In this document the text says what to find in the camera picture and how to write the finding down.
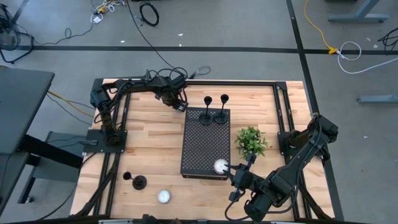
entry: yellow cable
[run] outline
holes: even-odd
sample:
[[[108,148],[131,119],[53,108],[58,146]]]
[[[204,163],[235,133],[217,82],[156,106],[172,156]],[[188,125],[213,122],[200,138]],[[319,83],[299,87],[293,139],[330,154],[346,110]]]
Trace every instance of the yellow cable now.
[[[328,49],[329,49],[329,54],[335,54],[335,53],[337,53],[338,49],[335,48],[335,47],[330,47],[330,46],[328,45],[328,43],[326,43],[326,40],[325,40],[325,37],[323,36],[322,30],[319,29],[316,25],[314,25],[314,24],[311,22],[311,20],[308,18],[308,16],[307,16],[307,3],[308,3],[308,1],[309,1],[309,0],[306,0],[306,1],[305,1],[305,4],[304,4],[304,16],[305,16],[305,18],[306,18],[307,21],[311,24],[311,26],[313,26],[314,28],[316,28],[316,29],[321,33],[323,43],[325,43],[325,45],[326,45],[326,46],[328,47]]]
[[[76,109],[77,111],[81,112],[82,114],[84,114],[84,115],[86,115],[86,116],[89,116],[89,117],[91,117],[91,118],[94,118],[93,115],[91,115],[91,114],[89,114],[89,113],[86,113],[86,112],[82,111],[81,109],[77,108],[75,105],[71,104],[71,103],[69,102],[69,100],[65,99],[64,97],[62,97],[62,96],[60,96],[60,95],[58,95],[58,94],[56,94],[56,93],[54,93],[54,92],[52,92],[52,91],[50,91],[50,90],[49,90],[49,93],[50,93],[51,95],[53,95],[53,96],[55,96],[55,97],[57,97],[57,98],[59,98],[59,99],[65,101],[67,104],[69,104],[71,107],[73,107],[73,108]]]

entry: wooden table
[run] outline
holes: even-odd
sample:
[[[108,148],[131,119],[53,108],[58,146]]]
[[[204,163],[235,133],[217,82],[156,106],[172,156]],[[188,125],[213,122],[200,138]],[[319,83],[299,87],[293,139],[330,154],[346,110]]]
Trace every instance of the wooden table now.
[[[302,82],[286,82],[287,93],[296,130],[303,130],[311,119],[307,97]],[[266,177],[272,170],[285,165],[279,152],[277,133],[279,124],[275,109],[272,87],[268,86],[224,86],[224,85],[189,85],[186,88],[188,102],[193,107],[205,107],[204,96],[211,96],[212,108],[220,108],[222,94],[229,95],[225,108],[231,110],[231,162],[244,163],[234,143],[238,130],[254,126],[266,132],[268,148],[265,157],[258,156],[251,172]],[[279,91],[285,128],[288,131],[284,99]],[[126,129],[128,131],[126,150],[121,156],[111,218],[141,218],[150,214],[158,219],[184,220],[225,220],[224,210],[230,203],[229,193],[233,190],[229,180],[184,179],[180,174],[182,141],[185,113],[179,113],[165,106],[154,98],[153,93],[133,93],[129,104]],[[71,214],[79,211],[90,199],[98,186],[103,154],[93,156],[81,169],[78,187],[73,200]],[[131,181],[123,180],[124,172],[133,176],[144,175],[147,187],[134,190]],[[314,158],[304,170],[307,189],[319,206],[331,217],[334,217],[330,195],[326,184],[321,160]],[[172,194],[168,204],[160,204],[157,194],[167,189]],[[107,191],[103,195],[101,212],[104,213]],[[229,210],[231,218],[246,216],[243,205],[249,194],[246,194]],[[280,208],[289,206],[290,201]],[[298,198],[301,217],[303,205]],[[293,220],[293,213],[268,214],[265,220]]]

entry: metal table leg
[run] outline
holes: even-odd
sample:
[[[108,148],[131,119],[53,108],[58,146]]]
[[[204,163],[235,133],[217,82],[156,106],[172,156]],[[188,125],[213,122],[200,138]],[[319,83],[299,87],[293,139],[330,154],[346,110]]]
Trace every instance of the metal table leg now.
[[[398,103],[398,95],[360,96],[358,103]]]
[[[388,14],[369,14],[380,0],[366,0],[355,14],[330,15],[331,22],[384,22],[390,18]]]

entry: black metal frame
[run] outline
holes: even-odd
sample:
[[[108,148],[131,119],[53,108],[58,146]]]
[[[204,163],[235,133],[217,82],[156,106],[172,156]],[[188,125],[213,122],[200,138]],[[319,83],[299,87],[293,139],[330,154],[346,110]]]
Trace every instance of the black metal frame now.
[[[93,84],[93,88],[101,86],[102,83],[103,83],[103,79],[97,78]],[[282,92],[283,97],[284,97],[284,104],[285,104],[285,110],[286,110],[286,115],[287,115],[287,120],[288,120],[287,122],[289,124],[289,129],[290,129],[290,131],[292,131],[294,129],[294,121],[293,121],[292,111],[291,111],[291,107],[290,107],[289,94],[287,93],[286,82],[187,80],[187,85],[229,85],[229,86],[268,86],[268,87],[272,87],[273,92],[274,92],[275,108],[276,108],[277,117],[278,117],[279,131],[280,132],[285,131],[283,112],[282,112],[282,107],[280,104],[280,96],[279,96],[280,91]],[[122,130],[125,130],[125,127],[126,127],[127,112],[128,112],[128,108],[129,108],[130,96],[131,95],[128,95],[126,97],[126,102],[124,104],[123,118],[122,118],[122,123],[121,123]],[[114,121],[116,121],[116,119],[117,119],[118,111],[119,111],[119,108],[116,108],[115,112],[114,112],[116,117],[113,118]],[[287,164],[290,161],[290,156],[287,154],[284,155],[283,153],[281,153],[281,154],[284,156],[285,163]],[[119,165],[120,157],[121,157],[120,153],[115,154],[114,159],[116,160],[117,165]],[[102,182],[103,177],[107,173],[108,164],[109,164],[109,153],[106,153],[105,157],[104,157],[103,167],[102,167],[101,174],[100,174],[99,184]],[[327,171],[329,169],[329,167],[327,167],[325,164],[326,163],[323,163],[324,169],[325,169],[326,180],[328,182],[332,181],[331,185],[335,186],[336,183],[335,183],[334,177],[332,177],[332,178],[327,177],[328,175],[330,175],[330,171],[329,172]],[[301,184],[303,187],[305,187],[305,178],[303,178]],[[110,187],[109,187],[108,199],[106,202],[105,215],[110,216],[111,209],[112,209],[114,189],[116,186],[116,175],[111,180],[109,186]],[[333,199],[335,197],[337,197],[337,200],[339,200],[337,194],[330,194],[332,203],[336,201],[335,199]],[[311,218],[312,216],[311,216],[310,206],[304,198],[303,198],[303,204],[304,204],[304,210],[305,210],[305,218]],[[96,204],[94,212],[93,212],[94,215],[98,214],[98,212],[100,210],[100,205],[101,205],[101,199],[99,199],[97,201],[97,204]],[[298,210],[297,202],[295,202],[295,205],[293,206],[293,214],[294,214],[295,221],[300,219],[300,213]]]

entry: white ball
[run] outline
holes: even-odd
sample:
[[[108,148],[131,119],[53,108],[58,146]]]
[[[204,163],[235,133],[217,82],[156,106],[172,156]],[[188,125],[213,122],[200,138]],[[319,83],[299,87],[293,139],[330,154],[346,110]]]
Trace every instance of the white ball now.
[[[168,190],[161,190],[157,195],[157,200],[160,203],[168,203],[170,201],[171,195]]]
[[[214,171],[217,174],[224,174],[224,170],[228,171],[228,167],[226,167],[225,165],[228,165],[228,162],[225,159],[218,159],[215,163],[214,163]]]

